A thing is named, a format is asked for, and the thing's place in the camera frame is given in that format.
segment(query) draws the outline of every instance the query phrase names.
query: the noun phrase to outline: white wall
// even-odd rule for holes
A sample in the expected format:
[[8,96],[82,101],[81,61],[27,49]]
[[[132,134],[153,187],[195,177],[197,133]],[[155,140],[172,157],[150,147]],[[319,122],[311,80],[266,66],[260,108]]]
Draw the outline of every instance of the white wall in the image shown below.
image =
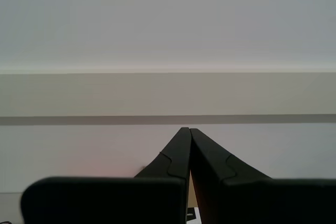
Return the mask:
[[[51,175],[133,176],[185,125],[2,125],[0,193]],[[188,124],[271,177],[336,178],[335,123]]]
[[335,0],[0,0],[0,69],[335,68]]

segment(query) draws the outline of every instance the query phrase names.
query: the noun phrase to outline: wall molding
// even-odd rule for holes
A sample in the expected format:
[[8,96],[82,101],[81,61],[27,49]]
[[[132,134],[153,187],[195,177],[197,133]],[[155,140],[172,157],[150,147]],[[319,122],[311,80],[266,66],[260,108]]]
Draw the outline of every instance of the wall molding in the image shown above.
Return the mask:
[[336,72],[0,73],[0,116],[336,114]]

